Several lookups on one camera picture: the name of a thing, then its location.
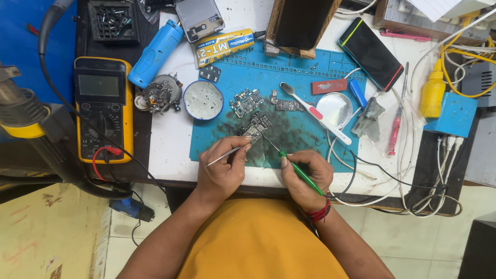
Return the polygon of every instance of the toothbrush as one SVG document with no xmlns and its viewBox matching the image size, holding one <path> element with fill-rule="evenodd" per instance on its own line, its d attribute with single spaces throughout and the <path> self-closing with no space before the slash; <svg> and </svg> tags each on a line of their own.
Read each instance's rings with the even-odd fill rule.
<svg viewBox="0 0 496 279">
<path fill-rule="evenodd" d="M 319 121 L 324 127 L 326 127 L 331 133 L 333 133 L 338 139 L 340 139 L 344 144 L 350 145 L 351 139 L 347 137 L 342 131 L 340 131 L 336 126 L 330 123 L 324 116 L 313 106 L 305 103 L 295 94 L 295 89 L 288 85 L 287 83 L 281 82 L 280 84 L 282 90 L 284 90 L 289 95 L 293 96 L 298 102 L 300 102 L 307 111 Z"/>
</svg>

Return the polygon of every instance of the parts tray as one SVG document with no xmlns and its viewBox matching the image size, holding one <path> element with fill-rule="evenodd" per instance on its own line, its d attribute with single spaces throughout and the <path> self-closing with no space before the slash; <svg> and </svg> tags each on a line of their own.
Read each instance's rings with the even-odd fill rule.
<svg viewBox="0 0 496 279">
<path fill-rule="evenodd" d="M 88 13 L 93 40 L 103 43 L 139 43 L 134 3 L 89 1 Z"/>
</svg>

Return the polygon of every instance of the red pad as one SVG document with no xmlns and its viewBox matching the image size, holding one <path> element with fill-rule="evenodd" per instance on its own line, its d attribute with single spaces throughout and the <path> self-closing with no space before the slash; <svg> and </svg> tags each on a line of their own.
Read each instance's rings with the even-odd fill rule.
<svg viewBox="0 0 496 279">
<path fill-rule="evenodd" d="M 343 91 L 347 88 L 348 83 L 344 78 L 325 81 L 314 81 L 311 83 L 311 94 L 317 95 L 335 91 Z"/>
</svg>

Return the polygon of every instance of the blue silicone repair mat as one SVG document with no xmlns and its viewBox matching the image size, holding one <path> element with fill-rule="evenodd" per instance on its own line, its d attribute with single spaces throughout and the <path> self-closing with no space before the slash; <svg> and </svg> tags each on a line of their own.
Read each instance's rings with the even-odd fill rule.
<svg viewBox="0 0 496 279">
<path fill-rule="evenodd" d="M 308 112 L 300 111 L 275 111 L 275 105 L 270 103 L 269 96 L 273 89 L 277 90 L 277 98 L 294 100 L 284 92 L 279 84 L 285 82 L 291 85 L 296 94 L 305 102 L 315 102 L 325 94 L 311 95 L 310 83 L 330 79 L 340 79 L 357 65 L 342 52 L 315 50 L 315 59 L 296 58 L 282 52 L 278 57 L 266 57 L 263 54 L 262 43 L 256 42 L 252 48 L 239 51 L 212 63 L 221 70 L 219 81 L 215 84 L 224 95 L 224 108 L 216 118 L 212 120 L 195 119 L 193 133 L 191 135 L 191 148 L 189 157 L 198 161 L 200 153 L 212 146 L 224 136 L 235 136 L 241 127 L 249 125 L 249 118 L 253 113 L 259 111 L 258 116 L 266 116 L 272 126 L 265 135 L 278 146 L 280 150 L 288 153 L 303 149 L 314 149 L 323 157 L 327 156 L 329 145 L 325 128 L 317 122 Z M 351 74 L 348 80 L 357 79 L 358 84 L 365 92 L 367 78 L 359 70 Z M 229 100 L 234 99 L 235 94 L 240 94 L 249 88 L 258 89 L 264 102 L 250 114 L 243 118 L 233 112 Z M 349 90 L 342 91 L 353 104 L 353 111 L 358 108 L 355 98 Z M 337 140 L 334 145 L 336 154 L 343 161 L 353 165 L 351 154 L 347 150 L 358 150 L 358 138 L 350 132 L 356 122 L 358 114 L 355 115 L 343 132 L 349 136 L 353 143 L 344 145 Z M 341 165 L 333 155 L 332 165 L 337 172 L 351 172 L 352 170 Z M 280 168 L 280 158 L 276 149 L 264 138 L 260 138 L 247 154 L 247 166 Z"/>
</svg>

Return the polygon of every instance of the yellow glue tube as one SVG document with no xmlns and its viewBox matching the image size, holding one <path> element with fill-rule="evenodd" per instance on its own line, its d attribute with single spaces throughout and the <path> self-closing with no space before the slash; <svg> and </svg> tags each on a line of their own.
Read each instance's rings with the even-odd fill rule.
<svg viewBox="0 0 496 279">
<path fill-rule="evenodd" d="M 253 33 L 251 29 L 209 36 L 197 41 L 194 46 L 196 66 L 203 67 L 235 52 L 249 48 L 255 44 L 255 38 L 265 31 Z"/>
</svg>

